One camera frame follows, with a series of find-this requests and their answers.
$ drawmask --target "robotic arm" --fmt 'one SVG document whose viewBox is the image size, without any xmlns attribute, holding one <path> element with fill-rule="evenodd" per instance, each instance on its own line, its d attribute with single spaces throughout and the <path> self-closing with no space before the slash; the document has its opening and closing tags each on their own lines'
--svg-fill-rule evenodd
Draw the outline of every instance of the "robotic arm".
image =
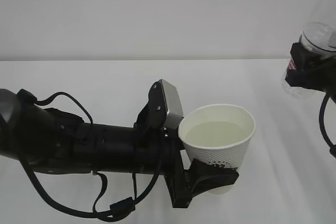
<svg viewBox="0 0 336 224">
<path fill-rule="evenodd" d="M 336 103 L 336 54 L 323 58 L 320 54 L 307 50 L 302 43 L 294 43 L 291 49 L 292 60 L 287 69 L 286 81 L 291 87 L 302 87 L 325 92 L 319 124 L 322 136 L 336 157 L 336 144 L 329 139 L 324 126 L 324 113 L 328 100 Z"/>
<path fill-rule="evenodd" d="M 72 99 L 90 123 L 74 114 L 40 107 L 59 95 Z M 148 103 L 139 113 L 134 127 L 94 124 L 81 104 L 64 92 L 38 101 L 26 90 L 14 94 L 0 89 L 0 155 L 18 159 L 42 199 L 69 215 L 107 222 L 121 220 L 149 194 L 159 175 L 165 178 L 173 208 L 187 208 L 198 194 L 234 184 L 238 173 L 196 159 L 188 170 L 184 169 L 180 153 L 184 147 L 177 136 L 182 118 L 177 90 L 164 80 L 150 88 Z M 96 203 L 107 187 L 107 178 L 99 171 L 132 173 L 134 197 L 112 204 L 107 211 L 97 212 Z M 102 189 L 92 212 L 70 209 L 51 199 L 34 172 L 54 175 L 93 172 L 99 175 Z M 139 173 L 153 174 L 153 177 L 138 196 L 135 175 Z"/>
</svg>

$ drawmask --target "white backdrop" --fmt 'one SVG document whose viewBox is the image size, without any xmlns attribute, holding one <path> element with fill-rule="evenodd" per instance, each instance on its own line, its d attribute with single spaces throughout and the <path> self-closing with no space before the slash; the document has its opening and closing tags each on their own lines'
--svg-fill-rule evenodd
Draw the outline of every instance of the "white backdrop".
<svg viewBox="0 0 336 224">
<path fill-rule="evenodd" d="M 317 0 L 0 0 L 0 59 L 286 58 Z"/>
</svg>

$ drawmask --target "white table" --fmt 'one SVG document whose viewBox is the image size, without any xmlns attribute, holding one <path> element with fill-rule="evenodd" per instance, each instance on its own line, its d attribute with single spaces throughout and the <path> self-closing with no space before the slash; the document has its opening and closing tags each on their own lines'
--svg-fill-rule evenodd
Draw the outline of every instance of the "white table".
<svg viewBox="0 0 336 224">
<path fill-rule="evenodd" d="M 233 103 L 256 118 L 240 177 L 225 195 L 204 193 L 189 209 L 173 209 L 160 177 L 149 197 L 121 223 L 335 223 L 336 166 L 322 140 L 318 111 L 323 94 L 287 96 L 280 85 L 286 60 L 47 61 L 0 62 L 0 87 L 25 88 L 44 99 L 70 92 L 95 123 L 131 126 L 151 84 L 164 78 L 179 90 L 185 114 L 212 103 Z M 66 98 L 54 107 L 85 116 Z M 336 139 L 336 106 L 328 106 L 327 130 Z M 60 203 L 90 211 L 100 190 L 92 175 L 38 175 Z M 139 190 L 150 175 L 139 175 Z M 108 174 L 100 210 L 132 195 L 130 174 Z M 47 206 L 17 161 L 0 159 L 1 223 L 100 223 L 70 217 Z"/>
</svg>

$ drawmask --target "white paper cup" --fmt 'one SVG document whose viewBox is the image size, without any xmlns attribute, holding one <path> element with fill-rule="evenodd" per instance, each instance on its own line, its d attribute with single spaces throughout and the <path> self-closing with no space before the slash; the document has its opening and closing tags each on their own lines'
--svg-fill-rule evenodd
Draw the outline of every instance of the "white paper cup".
<svg viewBox="0 0 336 224">
<path fill-rule="evenodd" d="M 244 136 L 234 140 L 222 132 L 223 138 L 219 139 L 217 145 L 212 143 L 209 146 L 207 139 L 197 141 L 197 145 L 191 143 L 187 135 L 194 127 L 211 122 L 227 122 L 239 126 L 244 131 Z M 213 104 L 196 109 L 187 115 L 180 123 L 178 136 L 182 140 L 187 155 L 192 161 L 194 158 L 210 165 L 219 165 L 223 168 L 231 168 L 239 171 L 242 165 L 247 146 L 256 130 L 256 123 L 253 116 L 244 108 L 230 104 Z M 211 190 L 215 194 L 228 192 L 232 186 L 224 186 Z"/>
</svg>

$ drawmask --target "plastic bottle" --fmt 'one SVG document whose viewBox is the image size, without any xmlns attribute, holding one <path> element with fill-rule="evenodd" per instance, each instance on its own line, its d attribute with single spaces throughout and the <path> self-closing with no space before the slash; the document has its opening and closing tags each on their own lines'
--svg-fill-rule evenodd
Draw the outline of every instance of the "plastic bottle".
<svg viewBox="0 0 336 224">
<path fill-rule="evenodd" d="M 336 0 L 319 0 L 299 40 L 309 51 L 321 55 L 325 59 L 336 55 Z M 290 60 L 288 68 L 294 68 Z M 287 70 L 282 79 L 282 88 L 292 97 L 306 99 L 315 91 L 300 87 L 291 87 L 285 81 Z"/>
</svg>

